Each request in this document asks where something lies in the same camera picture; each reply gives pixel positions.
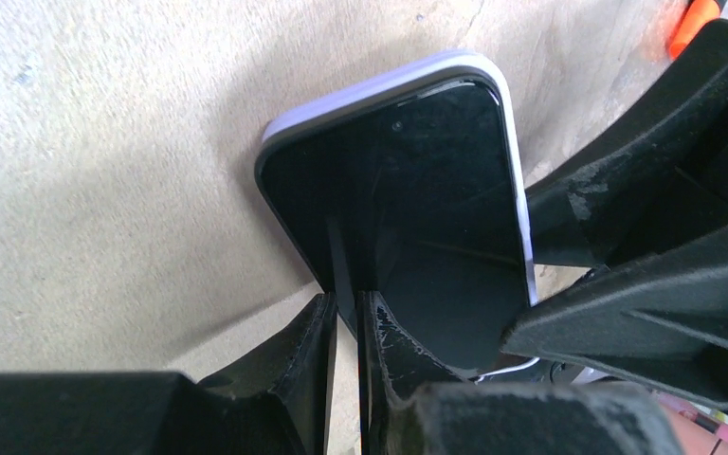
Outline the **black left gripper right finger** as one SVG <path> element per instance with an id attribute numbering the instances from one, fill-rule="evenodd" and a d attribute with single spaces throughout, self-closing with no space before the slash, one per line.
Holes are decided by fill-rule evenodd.
<path id="1" fill-rule="evenodd" d="M 680 454 L 639 388 L 498 382 L 451 371 L 376 291 L 355 298 L 365 454 Z"/>

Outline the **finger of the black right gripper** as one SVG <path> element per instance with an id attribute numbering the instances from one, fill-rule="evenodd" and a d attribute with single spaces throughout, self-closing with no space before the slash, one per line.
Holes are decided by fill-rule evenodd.
<path id="1" fill-rule="evenodd" d="M 527 191 L 534 261 L 606 263 L 672 174 L 728 145 L 728 20 L 706 24 L 607 130 Z"/>
<path id="2" fill-rule="evenodd" d="M 728 409 L 728 226 L 557 293 L 502 347 Z"/>

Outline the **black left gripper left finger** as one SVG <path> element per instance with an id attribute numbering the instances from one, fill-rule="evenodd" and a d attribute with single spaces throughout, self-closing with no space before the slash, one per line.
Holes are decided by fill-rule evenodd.
<path id="1" fill-rule="evenodd" d="M 200 381 L 178 372 L 0 373 L 0 454 L 322 454 L 337 303 Z"/>

